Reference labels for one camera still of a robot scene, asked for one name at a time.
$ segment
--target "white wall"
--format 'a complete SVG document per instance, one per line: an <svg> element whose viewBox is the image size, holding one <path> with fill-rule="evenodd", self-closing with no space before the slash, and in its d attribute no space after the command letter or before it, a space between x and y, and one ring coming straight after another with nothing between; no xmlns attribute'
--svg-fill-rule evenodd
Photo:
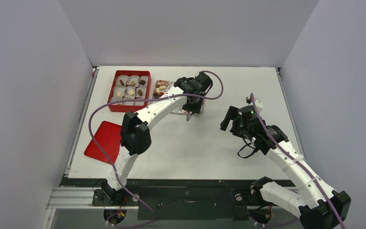
<svg viewBox="0 0 366 229"><path fill-rule="evenodd" d="M279 67L318 0L59 0L95 65Z"/></svg>
<svg viewBox="0 0 366 229"><path fill-rule="evenodd" d="M320 0L281 74L308 163L366 228L366 1Z"/></svg>
<svg viewBox="0 0 366 229"><path fill-rule="evenodd" d="M56 0L0 0L0 229L35 229L92 68Z"/></svg>

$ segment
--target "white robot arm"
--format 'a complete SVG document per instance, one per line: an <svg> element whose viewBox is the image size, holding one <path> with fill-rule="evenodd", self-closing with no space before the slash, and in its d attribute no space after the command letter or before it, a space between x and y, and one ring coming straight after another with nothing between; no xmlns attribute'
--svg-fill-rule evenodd
<svg viewBox="0 0 366 229"><path fill-rule="evenodd" d="M342 221L345 220L348 213L350 196L344 191L336 192L333 187L324 182L304 161L304 156L296 152L279 127L265 126L264 120L259 119L256 114L257 111L260 111L258 107L263 106L261 101L254 100L257 111L250 97L246 99L246 102L249 105L240 109L229 107L225 119L221 122L221 130L225 131L232 120L230 132L243 139L252 140L255 151L262 151L264 155L274 161L299 191L299 193L292 192L279 186L272 179L264 177L250 187L252 198L260 204L273 203L291 212L300 218L306 229L331 229L339 225L325 195L334 205ZM267 131L283 150L275 145Z"/></svg>
<svg viewBox="0 0 366 229"><path fill-rule="evenodd" d="M178 87L171 87L170 90L162 97L168 97L170 95L182 94L182 93L183 93L182 89ZM148 130L151 131L152 128L165 116L170 114L171 111L173 111L179 106L185 105L186 103L187 103L186 97L176 97L168 100L162 100L153 103L142 110L137 111L133 115L139 118L143 123L146 122ZM119 178L124 185L127 183L128 174L130 173L137 157L138 154L131 155L129 150L126 149L126 147L120 147L120 151L117 156L115 165L117 168ZM111 171L111 173L106 177L106 179L108 184L116 191L122 188L117 179L115 178L114 170Z"/></svg>

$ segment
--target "white table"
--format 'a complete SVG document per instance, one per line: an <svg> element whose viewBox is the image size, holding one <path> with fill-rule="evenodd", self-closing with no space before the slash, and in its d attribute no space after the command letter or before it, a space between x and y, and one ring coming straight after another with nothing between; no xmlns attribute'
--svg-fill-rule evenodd
<svg viewBox="0 0 366 229"><path fill-rule="evenodd" d="M101 66L92 91L86 116L74 150L69 178L105 178L112 167L85 156L83 153L91 140L88 120L91 113L107 103L114 74L117 70L150 71L151 91L156 80L175 81L180 77L194 77L201 70L218 74L224 83L224 94L214 101L205 102L204 114L189 122L184 115L170 114L151 131L152 145L134 164L129 178L134 179L288 179L281 169L261 152L248 159L239 158L236 152L244 145L242 139L220 130L220 123L230 105L243 107L245 97L253 92L262 100L262 118L268 125L277 125L299 151L290 115L275 68L247 67L130 67ZM210 75L214 86L207 96L219 94L218 80ZM102 121L121 125L124 113L114 113L108 108L99 111L92 121L96 132ZM250 148L242 155L251 153Z"/></svg>

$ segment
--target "purple cable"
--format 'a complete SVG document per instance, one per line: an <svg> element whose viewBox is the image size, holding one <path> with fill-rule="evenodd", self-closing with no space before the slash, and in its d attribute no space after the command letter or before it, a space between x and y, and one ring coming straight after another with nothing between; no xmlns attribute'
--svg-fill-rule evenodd
<svg viewBox="0 0 366 229"><path fill-rule="evenodd" d="M254 97L253 97L253 93L250 93L250 97L252 100L252 103L254 103ZM257 118L259 119L260 124L262 125L264 131L266 132L267 136L269 136L270 140L272 140L272 142L287 156L289 157L291 160L294 160L294 158L288 153L286 152L279 144L278 142L273 138L273 136L270 134L269 130L267 129L266 125L264 124L259 111L257 110L256 106L254 106L254 111L256 112ZM303 165L301 164L301 162L297 161L296 162L297 165L299 165L311 178L314 178L314 175L312 175L312 173ZM314 180L314 183L316 185L316 187L319 189L319 191L322 193L322 195L325 197L327 203L329 204L330 208L332 209L333 213L335 214L337 221L339 221L339 224L341 226L342 229L346 229L342 218L340 218L339 213L337 212L335 206L333 205L332 201L330 201L330 198L326 195L325 191L323 190L323 188L321 187L321 185L319 184L319 182L317 180Z"/></svg>
<svg viewBox="0 0 366 229"><path fill-rule="evenodd" d="M253 220L253 222L257 223L257 225L260 225L260 226L263 226L263 225L264 225L264 227L283 227L283 226L287 226L287 225L290 225L290 224L295 223L295 222L297 222L297 221L298 221L298 218L297 218L297 217L295 217L293 220L291 220L291 221L289 221L289 222L286 222L286 223L263 224L263 223L259 223L259 222L257 222L257 221L256 221L255 219L253 219L252 217L250 217L250 218Z"/></svg>
<svg viewBox="0 0 366 229"><path fill-rule="evenodd" d="M117 174L117 168L114 164L114 162L112 161L112 159L110 158L110 156L104 151L104 149L100 146L100 144L97 142L96 138L94 137L93 135L93 131L92 131L92 119L93 119L93 116L101 109L109 106L109 105L112 105L112 104L116 104L116 103L121 103L121 102L154 102L154 101L162 101L162 100L167 100L167 99L171 99L171 98L176 98L176 97L180 97L180 96L190 96L190 97L197 97L197 98L201 98L201 99L208 99L208 100L215 100L215 99L218 99L219 97L222 96L223 92L224 92L224 85L222 83L222 80L221 78L211 72L211 71L201 71L203 73L210 73L210 74L213 74L215 77L217 77L217 79L219 80L219 82L221 83L221 93L217 96L217 97L214 97L214 98L209 98L209 97L205 97L205 96L201 96L201 95L196 95L196 94L175 94L175 95L171 95L169 97L163 97L163 98L158 98L158 99L128 99L128 100L121 100L121 101L114 101L114 102L110 102L110 103L107 103L107 104L104 104L102 106L100 106L99 108L97 108L96 110L93 111L93 113L91 114L90 118L89 118L89 122L88 122L88 128L89 128L89 134L91 134L91 137L92 137L92 141L97 145L97 147L99 148L99 150L103 153L103 155L107 158L107 160L109 160L111 162L111 165L113 167L113 170L114 170L114 173L116 175L116 179L117 179L117 182L119 182L120 186L128 193L130 194L132 197L136 198L140 203L144 204L144 206L146 206L153 214L154 214L154 218L147 221L147 222L144 222L144 223L140 223L140 224L136 224L136 225L130 225L130 226L120 226L120 225L114 225L115 227L117 228L137 228L137 227L141 227L141 226L144 226L144 225L147 225L147 224L150 224L152 222L154 222L156 220L156 212L152 209L152 207L150 207L147 203L145 203L143 200L141 200L140 198L136 197L130 190L128 190L125 185L122 184L118 174ZM113 217L113 216L116 216L117 213L109 216L106 221L109 222L110 219Z"/></svg>

